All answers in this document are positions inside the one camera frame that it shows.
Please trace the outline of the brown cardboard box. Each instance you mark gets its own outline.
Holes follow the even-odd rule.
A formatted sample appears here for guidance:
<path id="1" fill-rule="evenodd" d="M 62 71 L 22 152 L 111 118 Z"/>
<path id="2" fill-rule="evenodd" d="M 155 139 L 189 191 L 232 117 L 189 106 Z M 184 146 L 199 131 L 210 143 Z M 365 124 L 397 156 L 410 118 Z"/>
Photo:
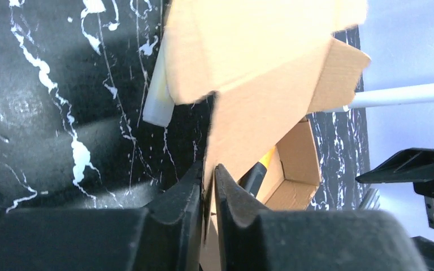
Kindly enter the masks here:
<path id="1" fill-rule="evenodd" d="M 215 92 L 203 167 L 200 263 L 220 270 L 214 168 L 239 180 L 269 150 L 257 199 L 304 210 L 321 182 L 306 116 L 348 105 L 370 57 L 334 38 L 362 24 L 366 1 L 172 1 L 164 31 L 176 104 Z"/>

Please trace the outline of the yellow white marker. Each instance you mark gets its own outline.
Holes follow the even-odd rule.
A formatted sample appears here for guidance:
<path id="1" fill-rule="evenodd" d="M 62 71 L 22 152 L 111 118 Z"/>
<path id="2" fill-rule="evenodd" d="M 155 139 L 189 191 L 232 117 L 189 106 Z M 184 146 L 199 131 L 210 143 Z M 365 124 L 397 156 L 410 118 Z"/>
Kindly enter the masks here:
<path id="1" fill-rule="evenodd" d="M 157 60 L 148 89 L 142 120 L 160 126 L 168 127 L 172 119 L 175 102 L 171 98 L 166 81 L 165 50 L 166 39 L 162 39 Z"/>

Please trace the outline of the yellow black screwdriver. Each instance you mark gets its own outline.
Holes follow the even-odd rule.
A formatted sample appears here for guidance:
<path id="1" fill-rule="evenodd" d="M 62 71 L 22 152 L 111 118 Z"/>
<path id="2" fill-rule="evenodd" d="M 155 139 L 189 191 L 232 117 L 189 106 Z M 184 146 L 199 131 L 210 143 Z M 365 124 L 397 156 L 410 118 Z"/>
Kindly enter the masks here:
<path id="1" fill-rule="evenodd" d="M 262 182 L 266 176 L 267 168 L 276 151 L 276 146 L 260 158 L 239 180 L 240 186 L 253 197 L 258 195 Z"/>

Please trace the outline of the white PVC pipe frame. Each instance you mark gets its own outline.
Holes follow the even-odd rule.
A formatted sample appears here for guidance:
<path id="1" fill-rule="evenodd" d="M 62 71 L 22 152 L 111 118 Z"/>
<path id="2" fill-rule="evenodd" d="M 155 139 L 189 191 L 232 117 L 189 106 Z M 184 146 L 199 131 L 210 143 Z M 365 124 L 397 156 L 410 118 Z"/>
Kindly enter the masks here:
<path id="1" fill-rule="evenodd" d="M 350 109 L 427 102 L 434 102 L 434 83 L 357 92 L 350 104 L 325 110 L 325 113 L 348 112 Z"/>

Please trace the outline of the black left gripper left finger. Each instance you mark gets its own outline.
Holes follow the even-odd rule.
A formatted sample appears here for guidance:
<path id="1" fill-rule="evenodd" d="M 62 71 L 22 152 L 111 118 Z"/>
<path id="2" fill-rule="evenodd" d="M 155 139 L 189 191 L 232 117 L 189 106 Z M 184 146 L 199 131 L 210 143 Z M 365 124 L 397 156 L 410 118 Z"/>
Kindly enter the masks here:
<path id="1" fill-rule="evenodd" d="M 200 270 L 203 206 L 201 161 L 146 205 L 144 270 Z"/>

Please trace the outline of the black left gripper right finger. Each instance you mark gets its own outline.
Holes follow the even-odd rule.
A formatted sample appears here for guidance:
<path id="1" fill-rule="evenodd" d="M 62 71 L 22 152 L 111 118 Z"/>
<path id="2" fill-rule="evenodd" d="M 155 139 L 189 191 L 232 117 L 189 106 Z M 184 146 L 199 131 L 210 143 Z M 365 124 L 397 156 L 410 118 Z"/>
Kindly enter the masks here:
<path id="1" fill-rule="evenodd" d="M 261 202 L 232 178 L 223 164 L 214 170 L 220 262 L 223 270 L 257 270 L 264 260 Z"/>

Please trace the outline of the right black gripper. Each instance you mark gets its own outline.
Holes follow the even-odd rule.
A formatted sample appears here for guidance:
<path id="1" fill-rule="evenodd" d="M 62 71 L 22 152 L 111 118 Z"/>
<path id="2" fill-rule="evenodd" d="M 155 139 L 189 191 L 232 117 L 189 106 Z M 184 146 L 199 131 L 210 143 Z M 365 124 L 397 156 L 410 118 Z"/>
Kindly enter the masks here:
<path id="1" fill-rule="evenodd" d="M 359 183 L 414 182 L 414 191 L 424 196 L 428 226 L 434 229 L 434 149 L 408 148 L 355 178 Z M 413 237 L 429 270 L 434 270 L 434 241 Z"/>

